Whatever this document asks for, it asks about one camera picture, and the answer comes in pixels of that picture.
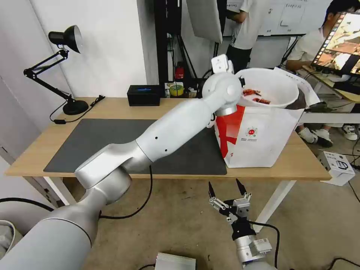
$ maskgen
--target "wooden table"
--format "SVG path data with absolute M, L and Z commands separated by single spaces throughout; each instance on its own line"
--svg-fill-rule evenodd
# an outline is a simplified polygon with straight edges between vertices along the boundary
M 95 99 L 79 98 L 89 104 Z M 158 119 L 183 99 L 162 99 L 160 106 L 130 107 L 126 98 L 105 98 L 84 118 L 91 119 Z M 57 119 L 71 120 L 77 116 L 61 114 Z M 44 168 L 53 158 L 79 121 L 65 125 L 51 124 L 30 147 L 7 170 L 8 176 L 44 177 L 55 193 L 65 204 L 75 203 L 74 198 L 63 184 L 61 177 L 74 177 L 74 173 L 44 172 Z M 133 179 L 148 179 L 146 174 L 132 174 Z M 268 204 L 258 218 L 266 222 L 285 195 L 300 181 L 329 180 L 330 175 L 318 162 L 306 144 L 294 132 L 279 159 L 271 168 L 227 168 L 226 175 L 154 175 L 155 179 L 206 179 L 224 180 L 226 178 L 247 180 L 281 180 Z

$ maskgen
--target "red food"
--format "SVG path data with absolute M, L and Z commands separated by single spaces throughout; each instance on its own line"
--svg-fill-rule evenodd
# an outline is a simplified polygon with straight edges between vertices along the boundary
M 263 104 L 270 104 L 270 101 L 268 101 L 266 99 L 260 99 L 260 98 L 257 98 L 257 97 L 254 98 L 252 101 L 263 103 Z
M 250 96 L 250 95 L 261 96 L 260 91 L 256 91 L 256 90 L 252 90 L 252 89 L 246 89 L 243 91 L 243 96 Z

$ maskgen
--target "concrete floor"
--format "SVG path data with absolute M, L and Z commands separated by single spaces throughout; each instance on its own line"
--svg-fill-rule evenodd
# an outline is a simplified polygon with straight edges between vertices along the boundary
M 336 130 L 332 138 L 335 146 L 329 151 L 351 153 L 353 142 Z M 360 174 L 351 183 L 360 195 Z M 148 180 L 134 180 L 127 194 L 118 203 L 107 206 L 103 213 L 132 213 L 146 199 L 149 184 Z M 220 199 L 240 196 L 235 180 L 212 184 Z M 278 182 L 243 181 L 243 184 L 253 193 L 250 219 L 255 220 Z M 81 197 L 80 186 L 75 185 L 72 190 L 75 197 Z M 196 258 L 199 270 L 241 269 L 231 227 L 208 204 L 207 193 L 207 181 L 155 180 L 151 199 L 139 214 L 126 220 L 100 221 L 84 269 L 137 270 L 154 263 L 158 252 Z M 281 270 L 326 269 L 337 256 L 360 263 L 360 204 L 348 184 L 337 187 L 297 182 L 268 223 L 277 226 L 281 233 L 278 263 Z M 264 228 L 260 237 L 268 237 L 274 247 L 267 256 L 273 265 L 276 233 Z M 333 269 L 356 267 L 337 262 Z

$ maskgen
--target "lamp arm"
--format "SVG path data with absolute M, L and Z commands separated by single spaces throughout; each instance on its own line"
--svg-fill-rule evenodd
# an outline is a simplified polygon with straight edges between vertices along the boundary
M 49 58 L 46 58 L 45 60 L 41 61 L 40 63 L 36 64 L 35 66 L 33 67 L 30 67 L 28 69 L 25 69 L 24 70 L 24 75 L 26 77 L 28 77 L 29 79 L 32 79 L 33 81 L 37 82 L 38 84 L 44 86 L 45 88 L 49 89 L 50 91 L 52 91 L 53 93 L 61 96 L 62 98 L 64 98 L 65 100 L 67 101 L 71 101 L 73 100 L 73 98 L 71 97 L 71 95 L 67 95 L 65 94 L 64 92 L 62 92 L 61 90 L 51 86 L 50 84 L 48 84 L 47 82 L 44 82 L 43 80 L 39 79 L 38 78 L 38 74 L 41 74 L 43 73 L 44 71 L 50 69 L 51 67 L 59 64 L 60 62 L 66 60 L 68 58 L 68 50 L 65 50 L 65 49 L 61 49 L 59 50 L 57 53 L 55 53 L 54 55 L 50 56 Z M 41 66 L 42 64 L 46 63 L 47 61 L 55 58 L 56 56 L 62 56 L 61 59 L 57 60 L 56 62 L 50 64 L 50 65 L 47 65 L 47 66 Z

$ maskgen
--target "white shirt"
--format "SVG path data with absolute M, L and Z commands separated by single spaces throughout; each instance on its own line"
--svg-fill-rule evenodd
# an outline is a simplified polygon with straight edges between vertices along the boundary
M 288 60 L 314 60 L 324 41 L 325 37 L 323 35 L 322 28 L 306 34 L 296 43 L 294 49 L 288 57 Z
M 231 43 L 233 47 L 249 50 L 254 46 L 269 5 L 269 0 L 244 0 L 240 9 L 248 15 L 234 29 Z

